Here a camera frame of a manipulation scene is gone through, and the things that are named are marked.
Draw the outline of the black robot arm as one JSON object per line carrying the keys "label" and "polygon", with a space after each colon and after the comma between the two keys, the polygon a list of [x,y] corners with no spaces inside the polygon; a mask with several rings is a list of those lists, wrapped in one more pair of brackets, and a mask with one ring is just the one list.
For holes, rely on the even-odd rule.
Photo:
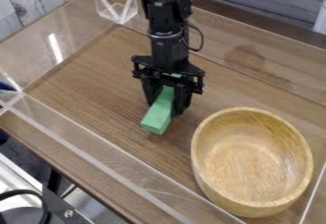
{"label": "black robot arm", "polygon": [[190,31],[200,28],[189,22],[193,14],[192,0],[142,0],[146,18],[150,21],[149,37],[151,55],[134,55],[133,76],[142,80],[143,91],[150,105],[158,99],[163,87],[173,89],[173,116],[184,114],[190,107],[193,94],[205,92],[205,71],[189,60]]}

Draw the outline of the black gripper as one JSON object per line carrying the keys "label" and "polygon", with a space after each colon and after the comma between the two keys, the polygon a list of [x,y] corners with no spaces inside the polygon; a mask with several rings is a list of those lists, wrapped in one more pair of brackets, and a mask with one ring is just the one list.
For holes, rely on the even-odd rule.
{"label": "black gripper", "polygon": [[[189,60],[188,41],[189,33],[186,31],[151,31],[151,54],[131,57],[135,78],[142,80],[145,76],[155,77],[165,85],[176,88],[174,116],[181,116],[190,107],[193,93],[202,94],[205,92],[205,71]],[[158,80],[142,80],[150,106],[163,89]]]}

